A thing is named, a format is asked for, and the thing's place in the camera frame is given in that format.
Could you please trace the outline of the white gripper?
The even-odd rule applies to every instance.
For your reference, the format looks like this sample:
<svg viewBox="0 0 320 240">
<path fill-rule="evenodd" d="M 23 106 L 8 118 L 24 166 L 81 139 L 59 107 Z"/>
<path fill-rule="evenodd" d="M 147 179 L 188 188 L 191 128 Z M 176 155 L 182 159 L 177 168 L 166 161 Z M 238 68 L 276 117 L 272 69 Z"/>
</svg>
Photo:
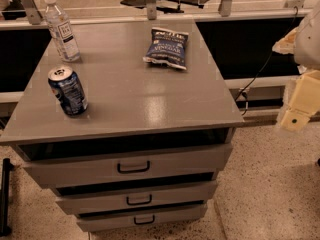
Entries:
<svg viewBox="0 0 320 240">
<path fill-rule="evenodd" d="M 280 127 L 291 132 L 300 131 L 309 122 L 308 116 L 320 110 L 320 71 L 308 71 L 295 83 L 289 100 L 291 110 L 286 110 L 280 119 Z"/>
</svg>

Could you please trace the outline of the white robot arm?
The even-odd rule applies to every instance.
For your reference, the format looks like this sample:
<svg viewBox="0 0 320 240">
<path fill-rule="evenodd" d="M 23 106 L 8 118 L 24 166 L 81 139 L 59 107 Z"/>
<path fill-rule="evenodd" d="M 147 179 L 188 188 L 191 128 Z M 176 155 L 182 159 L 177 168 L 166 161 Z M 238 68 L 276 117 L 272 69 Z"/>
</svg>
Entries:
<svg viewBox="0 0 320 240">
<path fill-rule="evenodd" d="M 273 45 L 272 51 L 292 54 L 301 72 L 286 85 L 277 118 L 280 128 L 298 132 L 320 110 L 320 2 L 298 27 Z"/>
</svg>

